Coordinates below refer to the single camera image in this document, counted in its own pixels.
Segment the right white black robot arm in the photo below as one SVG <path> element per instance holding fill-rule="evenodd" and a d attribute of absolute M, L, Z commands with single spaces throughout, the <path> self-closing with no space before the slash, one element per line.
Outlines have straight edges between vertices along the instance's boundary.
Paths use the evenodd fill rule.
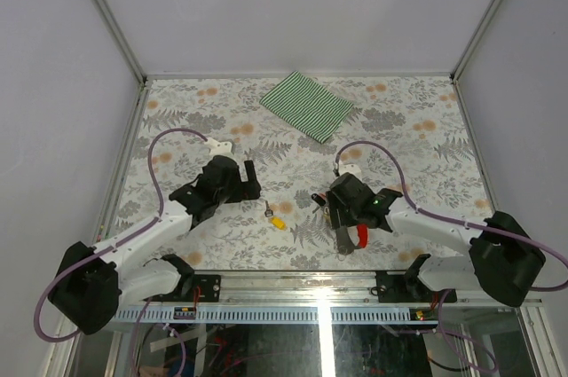
<path fill-rule="evenodd" d="M 312 200 L 326 211 L 341 255 L 364 248 L 370 229 L 421 237 L 453 250 L 450 257 L 419 255 L 406 270 L 406 294 L 415 301 L 447 289 L 481 290 L 497 302 L 518 307 L 546 262 L 518 222 L 503 212 L 481 224 L 436 218 L 409 205 L 402 192 L 373 192 L 352 173 L 339 176 Z"/>

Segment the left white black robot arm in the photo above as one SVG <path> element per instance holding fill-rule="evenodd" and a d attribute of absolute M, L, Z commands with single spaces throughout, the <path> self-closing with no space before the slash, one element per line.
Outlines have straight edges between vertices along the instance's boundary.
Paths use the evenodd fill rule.
<path fill-rule="evenodd" d="M 196 289 L 194 270 L 184 259 L 166 254 L 149 264 L 143 260 L 209 220 L 219 207 L 260 196 L 253 161 L 239 165 L 216 155 L 195 181 L 164 200 L 156 216 L 91 247 L 82 242 L 69 247 L 47 298 L 87 335 L 103 329 L 119 310 L 135 302 L 191 298 Z"/>

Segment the key with yellow tag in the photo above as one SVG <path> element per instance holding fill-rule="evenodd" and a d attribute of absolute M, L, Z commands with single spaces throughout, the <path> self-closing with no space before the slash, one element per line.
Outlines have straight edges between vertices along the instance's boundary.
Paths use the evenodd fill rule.
<path fill-rule="evenodd" d="M 271 204 L 268 201 L 265 201 L 264 204 L 265 204 L 264 216 L 275 228 L 281 231 L 285 231 L 288 228 L 287 225 L 284 223 L 283 220 L 281 220 L 279 217 L 277 217 L 274 214 L 274 210 L 271 207 Z"/>

